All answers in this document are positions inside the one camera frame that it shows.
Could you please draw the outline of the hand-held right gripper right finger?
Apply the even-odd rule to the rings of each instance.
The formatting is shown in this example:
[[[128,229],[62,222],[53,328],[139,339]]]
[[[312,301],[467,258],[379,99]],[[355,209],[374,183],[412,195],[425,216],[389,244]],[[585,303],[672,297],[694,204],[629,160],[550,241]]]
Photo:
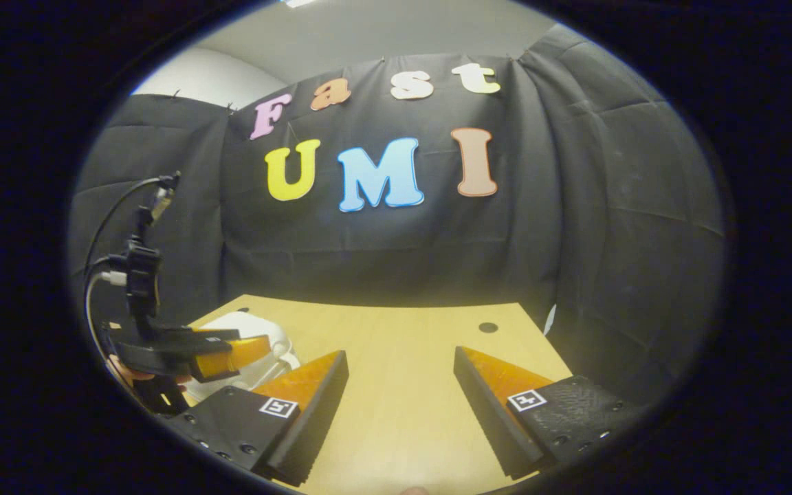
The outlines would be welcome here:
[[[622,441],[645,408],[581,375],[552,380],[468,346],[454,375],[506,476],[576,465]]]

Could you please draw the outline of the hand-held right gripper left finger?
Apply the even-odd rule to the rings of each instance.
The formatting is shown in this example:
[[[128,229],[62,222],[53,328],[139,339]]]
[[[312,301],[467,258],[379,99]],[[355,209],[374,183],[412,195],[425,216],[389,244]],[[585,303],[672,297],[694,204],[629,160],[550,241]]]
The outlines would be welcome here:
[[[334,351],[252,390],[224,386],[163,424],[236,469],[298,487],[310,476],[348,378],[346,351]]]

